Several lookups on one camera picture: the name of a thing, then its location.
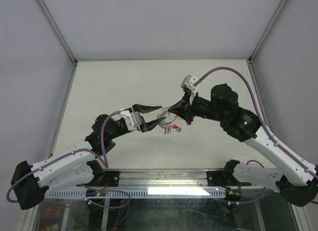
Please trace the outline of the keyring with yellow handle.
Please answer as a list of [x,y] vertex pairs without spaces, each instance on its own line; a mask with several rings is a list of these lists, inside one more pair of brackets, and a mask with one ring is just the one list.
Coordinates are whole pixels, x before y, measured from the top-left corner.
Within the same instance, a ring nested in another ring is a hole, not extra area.
[[159,122],[158,126],[163,129],[167,129],[172,127],[174,121],[178,118],[177,115],[172,115],[168,111],[168,107],[162,108],[161,113],[157,115],[157,118],[163,118],[162,121]]

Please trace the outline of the red tagged key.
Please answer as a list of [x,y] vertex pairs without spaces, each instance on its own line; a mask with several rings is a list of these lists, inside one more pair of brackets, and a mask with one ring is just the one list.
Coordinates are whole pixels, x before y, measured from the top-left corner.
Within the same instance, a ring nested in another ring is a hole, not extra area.
[[175,125],[175,124],[172,125],[171,129],[172,129],[173,131],[181,132],[181,128],[180,128],[179,126]]

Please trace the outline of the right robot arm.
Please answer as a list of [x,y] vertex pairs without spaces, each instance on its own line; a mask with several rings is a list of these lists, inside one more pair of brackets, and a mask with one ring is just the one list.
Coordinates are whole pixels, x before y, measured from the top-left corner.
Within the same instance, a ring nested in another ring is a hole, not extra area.
[[211,89],[211,99],[184,92],[182,99],[169,107],[169,112],[179,116],[190,125],[195,117],[220,123],[221,128],[232,138],[245,143],[267,158],[275,168],[252,167],[237,160],[230,160],[223,169],[222,179],[228,185],[237,181],[263,186],[278,192],[289,203],[303,207],[318,194],[318,180],[310,172],[317,173],[315,165],[306,163],[302,168],[279,148],[273,135],[267,135],[266,126],[252,111],[238,103],[238,94],[227,85]]

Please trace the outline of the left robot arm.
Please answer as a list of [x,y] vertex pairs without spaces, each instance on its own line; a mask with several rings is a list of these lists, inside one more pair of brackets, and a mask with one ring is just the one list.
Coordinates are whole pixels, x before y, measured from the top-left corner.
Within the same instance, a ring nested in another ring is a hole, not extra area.
[[115,147],[113,140],[133,131],[153,130],[164,119],[146,122],[143,114],[160,108],[134,104],[109,115],[101,114],[95,119],[92,132],[68,151],[33,164],[20,162],[12,176],[7,201],[28,210],[61,189],[82,184],[100,185],[104,169],[108,167],[106,154]]

